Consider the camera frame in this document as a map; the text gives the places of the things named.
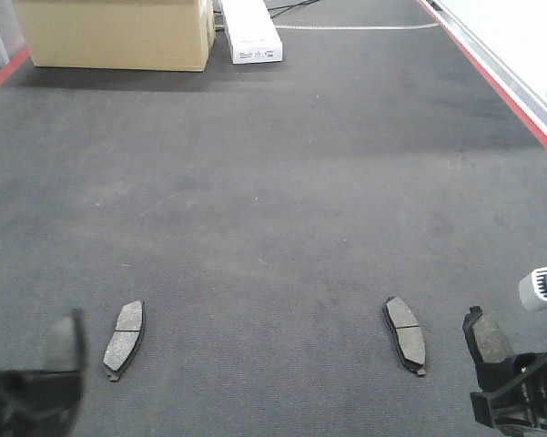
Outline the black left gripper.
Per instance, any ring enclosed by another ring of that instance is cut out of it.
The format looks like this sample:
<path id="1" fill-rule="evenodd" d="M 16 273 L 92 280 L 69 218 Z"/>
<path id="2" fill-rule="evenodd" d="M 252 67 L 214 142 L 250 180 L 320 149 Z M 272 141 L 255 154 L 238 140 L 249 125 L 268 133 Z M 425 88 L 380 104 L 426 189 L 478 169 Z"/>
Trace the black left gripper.
<path id="1" fill-rule="evenodd" d="M 83 397 L 85 364 L 0 370 L 0 436 L 68 436 Z"/>

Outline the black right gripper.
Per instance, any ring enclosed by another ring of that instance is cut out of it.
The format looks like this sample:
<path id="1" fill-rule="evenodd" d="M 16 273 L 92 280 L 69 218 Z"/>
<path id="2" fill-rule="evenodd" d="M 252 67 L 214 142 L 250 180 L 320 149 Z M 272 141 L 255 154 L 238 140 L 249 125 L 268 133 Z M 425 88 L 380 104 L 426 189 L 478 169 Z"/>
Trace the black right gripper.
<path id="1" fill-rule="evenodd" d="M 470 394 L 476 422 L 506 436 L 547 434 L 547 351 L 478 363 L 477 381 Z"/>

